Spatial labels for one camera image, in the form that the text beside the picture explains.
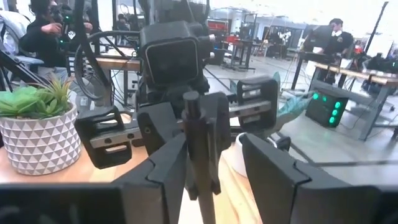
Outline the grey office chair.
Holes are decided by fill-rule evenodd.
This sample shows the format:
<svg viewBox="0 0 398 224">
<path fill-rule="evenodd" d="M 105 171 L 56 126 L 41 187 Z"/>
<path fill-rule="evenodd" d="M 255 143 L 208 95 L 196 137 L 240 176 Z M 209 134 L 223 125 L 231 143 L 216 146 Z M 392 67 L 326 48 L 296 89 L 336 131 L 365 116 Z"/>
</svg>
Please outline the grey office chair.
<svg viewBox="0 0 398 224">
<path fill-rule="evenodd" d="M 29 24 L 30 20 L 18 12 L 0 10 L 0 91 L 13 91 L 14 78 L 36 88 L 49 84 L 37 74 L 44 62 L 19 46 Z"/>
</svg>

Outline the black pen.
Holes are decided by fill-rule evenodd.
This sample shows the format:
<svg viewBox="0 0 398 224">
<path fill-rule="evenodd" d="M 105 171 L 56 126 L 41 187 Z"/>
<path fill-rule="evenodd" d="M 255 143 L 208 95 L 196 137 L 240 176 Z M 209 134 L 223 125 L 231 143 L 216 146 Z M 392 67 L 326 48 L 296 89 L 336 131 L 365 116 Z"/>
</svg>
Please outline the black pen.
<svg viewBox="0 0 398 224">
<path fill-rule="evenodd" d="M 212 139 L 209 137 L 214 131 L 214 121 L 206 117 L 200 98 L 196 91 L 183 94 L 183 128 L 190 160 L 190 165 L 187 166 L 186 189 L 190 200 L 198 200 L 203 224 L 216 224 L 214 182 L 210 166 Z"/>
</svg>

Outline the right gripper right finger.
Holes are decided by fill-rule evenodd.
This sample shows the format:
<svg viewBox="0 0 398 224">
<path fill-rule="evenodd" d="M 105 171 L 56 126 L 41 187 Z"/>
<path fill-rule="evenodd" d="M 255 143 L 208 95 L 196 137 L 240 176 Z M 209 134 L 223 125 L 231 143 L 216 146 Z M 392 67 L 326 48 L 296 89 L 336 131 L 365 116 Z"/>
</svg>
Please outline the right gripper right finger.
<svg viewBox="0 0 398 224">
<path fill-rule="evenodd" d="M 241 142 L 263 224 L 398 224 L 397 185 L 351 185 L 253 134 Z"/>
</svg>

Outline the succulent in patterned pot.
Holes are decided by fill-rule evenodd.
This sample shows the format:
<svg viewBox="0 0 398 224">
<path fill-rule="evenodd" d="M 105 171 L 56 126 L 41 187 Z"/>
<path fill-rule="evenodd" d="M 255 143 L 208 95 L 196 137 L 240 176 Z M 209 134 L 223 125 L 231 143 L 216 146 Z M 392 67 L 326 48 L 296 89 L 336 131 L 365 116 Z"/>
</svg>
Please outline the succulent in patterned pot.
<svg viewBox="0 0 398 224">
<path fill-rule="evenodd" d="M 81 154 L 70 102 L 71 77 L 51 78 L 0 91 L 0 134 L 11 166 L 24 175 L 47 175 L 73 165 Z"/>
</svg>

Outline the wooden background table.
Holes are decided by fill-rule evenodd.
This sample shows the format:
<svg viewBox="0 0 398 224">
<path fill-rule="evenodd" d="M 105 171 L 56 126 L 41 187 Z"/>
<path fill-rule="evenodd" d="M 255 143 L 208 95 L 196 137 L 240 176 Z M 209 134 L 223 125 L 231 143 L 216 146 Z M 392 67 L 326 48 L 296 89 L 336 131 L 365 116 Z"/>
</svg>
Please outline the wooden background table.
<svg viewBox="0 0 398 224">
<path fill-rule="evenodd" d="M 328 70 L 331 72 L 335 72 L 336 74 L 340 73 L 342 75 L 347 75 L 348 77 L 361 78 L 369 82 L 374 82 L 381 85 L 381 90 L 375 99 L 371 98 L 370 96 L 364 96 L 359 93 L 355 93 L 349 90 L 344 90 L 342 88 L 329 85 L 325 82 L 321 82 L 320 80 L 318 80 L 321 70 Z M 373 128 L 394 128 L 395 129 L 394 134 L 398 135 L 398 123 L 387 124 L 387 123 L 376 122 L 376 120 L 380 115 L 380 112 L 383 109 L 384 103 L 386 102 L 387 97 L 389 96 L 389 92 L 393 88 L 398 88 L 398 77 L 393 77 L 393 75 L 390 73 L 354 72 L 352 70 L 341 68 L 340 66 L 336 65 L 315 63 L 315 71 L 313 73 L 309 91 L 328 90 L 333 93 L 337 93 L 339 95 L 347 97 L 351 101 L 370 107 L 369 115 L 366 119 L 364 128 L 361 131 L 361 135 L 359 136 L 359 140 L 366 141 Z"/>
<path fill-rule="evenodd" d="M 97 57 L 97 62 L 114 85 L 114 99 L 121 106 L 133 109 L 132 97 L 137 90 L 140 62 L 132 58 Z"/>
</svg>

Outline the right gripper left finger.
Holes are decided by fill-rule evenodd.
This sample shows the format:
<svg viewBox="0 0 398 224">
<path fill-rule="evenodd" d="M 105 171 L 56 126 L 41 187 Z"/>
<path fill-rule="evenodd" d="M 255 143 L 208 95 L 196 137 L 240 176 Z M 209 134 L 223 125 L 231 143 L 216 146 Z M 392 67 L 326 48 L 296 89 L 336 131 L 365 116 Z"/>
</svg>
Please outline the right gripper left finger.
<svg viewBox="0 0 398 224">
<path fill-rule="evenodd" d="M 178 224 L 186 161 L 181 133 L 110 183 L 0 185 L 0 224 Z"/>
</svg>

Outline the person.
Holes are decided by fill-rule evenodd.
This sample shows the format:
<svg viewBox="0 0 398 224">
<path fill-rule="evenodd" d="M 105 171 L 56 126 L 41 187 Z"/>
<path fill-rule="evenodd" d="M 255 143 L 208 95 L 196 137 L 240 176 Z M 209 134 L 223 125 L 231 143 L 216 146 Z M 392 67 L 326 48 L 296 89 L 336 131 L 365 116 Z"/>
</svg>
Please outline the person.
<svg viewBox="0 0 398 224">
<path fill-rule="evenodd" d="M 52 73 L 59 79 L 64 79 L 68 76 L 66 60 L 58 49 L 63 24 L 54 19 L 51 13 L 57 6 L 56 0 L 30 0 L 35 20 L 27 26 L 25 35 L 19 39 L 19 47 L 43 61 L 37 67 L 39 75 L 46 77 Z"/>
<path fill-rule="evenodd" d="M 346 58 L 353 41 L 353 35 L 343 30 L 343 20 L 340 18 L 333 18 L 328 25 L 314 28 L 306 36 L 302 47 L 307 61 L 305 71 L 313 74 L 316 63 L 337 65 Z"/>
</svg>

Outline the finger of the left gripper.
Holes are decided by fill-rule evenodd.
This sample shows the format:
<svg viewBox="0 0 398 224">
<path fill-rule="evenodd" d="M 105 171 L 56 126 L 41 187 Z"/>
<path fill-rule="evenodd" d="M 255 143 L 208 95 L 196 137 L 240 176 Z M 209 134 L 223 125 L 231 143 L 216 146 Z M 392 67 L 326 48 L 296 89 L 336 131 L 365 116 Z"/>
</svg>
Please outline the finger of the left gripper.
<svg viewBox="0 0 398 224">
<path fill-rule="evenodd" d="M 204 109 L 206 118 L 211 191 L 218 195 L 221 193 L 218 177 L 220 156 L 231 145 L 229 101 L 224 93 L 216 92 L 202 96 L 201 108 Z"/>
<path fill-rule="evenodd" d="M 138 112 L 138 125 L 149 156 L 183 133 L 169 102 L 141 108 Z"/>
</svg>

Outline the black box with green lights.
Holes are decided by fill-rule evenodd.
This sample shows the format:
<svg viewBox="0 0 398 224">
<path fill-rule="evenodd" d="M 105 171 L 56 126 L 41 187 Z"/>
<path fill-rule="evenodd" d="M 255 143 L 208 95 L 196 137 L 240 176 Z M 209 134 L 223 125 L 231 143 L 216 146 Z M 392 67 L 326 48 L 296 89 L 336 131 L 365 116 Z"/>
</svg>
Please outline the black box with green lights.
<svg viewBox="0 0 398 224">
<path fill-rule="evenodd" d="M 316 90 L 307 107 L 306 117 L 326 128 L 339 125 L 348 97 L 330 90 Z"/>
</svg>

